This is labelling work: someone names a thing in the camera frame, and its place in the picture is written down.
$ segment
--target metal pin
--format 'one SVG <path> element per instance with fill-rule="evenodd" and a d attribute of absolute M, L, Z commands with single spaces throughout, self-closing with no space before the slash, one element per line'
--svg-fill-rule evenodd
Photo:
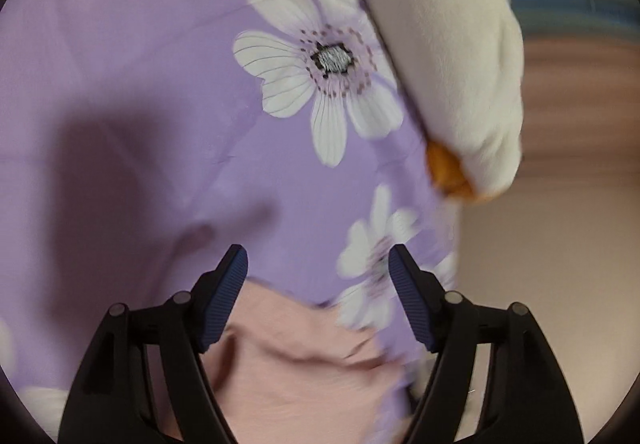
<path fill-rule="evenodd" d="M 513 305 L 511 305 L 511 309 L 513 309 L 513 311 L 518 315 L 518 316 L 526 316 L 527 314 L 529 314 L 529 309 L 526 305 L 523 305 L 522 303 L 516 302 Z"/>
<path fill-rule="evenodd" d="M 190 302 L 191 293 L 187 290 L 181 290 L 180 292 L 176 292 L 172 299 L 174 300 L 174 303 L 178 305 L 183 305 L 185 303 Z"/>
<path fill-rule="evenodd" d="M 452 305 L 462 303 L 463 299 L 464 297 L 457 290 L 450 290 L 444 295 L 444 301 L 451 303 Z"/>
<path fill-rule="evenodd" d="M 126 309 L 127 308 L 124 306 L 123 303 L 114 303 L 109 307 L 109 315 L 113 316 L 114 318 L 117 318 L 118 316 L 121 316 L 122 314 L 124 314 L 124 311 Z"/>

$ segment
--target purple clothing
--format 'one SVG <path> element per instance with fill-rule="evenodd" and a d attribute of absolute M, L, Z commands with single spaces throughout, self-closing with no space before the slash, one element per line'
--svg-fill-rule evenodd
<path fill-rule="evenodd" d="M 346 324 L 414 354 L 381 247 L 406 242 L 433 267 L 452 243 L 420 128 L 352 7 L 7 1 L 0 320 L 16 390 L 68 389 L 110 304 L 159 304 L 232 243 L 249 276 L 343 301 Z"/>

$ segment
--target beige wall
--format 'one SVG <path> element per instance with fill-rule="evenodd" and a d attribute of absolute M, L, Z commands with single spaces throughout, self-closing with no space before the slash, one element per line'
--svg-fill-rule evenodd
<path fill-rule="evenodd" d="M 591 438 L 640 370 L 640 187 L 520 190 L 468 207 L 459 277 L 475 303 L 531 307 Z"/>

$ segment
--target white flower print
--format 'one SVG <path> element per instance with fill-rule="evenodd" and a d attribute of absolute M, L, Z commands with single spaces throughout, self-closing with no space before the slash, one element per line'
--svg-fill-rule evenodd
<path fill-rule="evenodd" d="M 345 289 L 338 296 L 338 322 L 353 329 L 375 327 L 383 329 L 391 323 L 396 290 L 388 271 L 389 250 L 395 244 L 405 244 L 417 233 L 417 216 L 409 209 L 389 214 L 391 191 L 380 185 L 374 193 L 370 219 L 358 220 L 349 229 L 349 242 L 337 263 L 342 278 L 364 276 L 359 284 Z"/>
<path fill-rule="evenodd" d="M 0 318 L 0 366 L 4 374 L 11 378 L 15 371 L 14 342 L 11 331 L 2 318 Z"/>
<path fill-rule="evenodd" d="M 458 266 L 458 256 L 455 252 L 450 252 L 442 261 L 434 267 L 421 265 L 420 270 L 431 272 L 438 278 L 444 290 L 453 290 L 456 286 L 456 269 Z"/>
<path fill-rule="evenodd" d="M 62 413 L 65 411 L 68 396 L 69 392 L 65 390 L 40 386 L 27 386 L 18 392 L 24 407 L 54 442 L 58 441 Z"/>
<path fill-rule="evenodd" d="M 396 80 L 358 0 L 247 0 L 283 39 L 248 30 L 234 43 L 238 63 L 262 79 L 262 108 L 291 117 L 315 97 L 314 148 L 337 166 L 347 142 L 346 113 L 356 133 L 383 138 L 402 124 L 391 88 Z"/>

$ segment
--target plush toy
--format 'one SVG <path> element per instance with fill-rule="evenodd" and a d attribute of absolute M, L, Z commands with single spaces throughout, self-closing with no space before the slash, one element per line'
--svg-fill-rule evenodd
<path fill-rule="evenodd" d="M 520 163 L 522 34 L 509 0 L 366 0 L 446 194 L 487 198 Z"/>

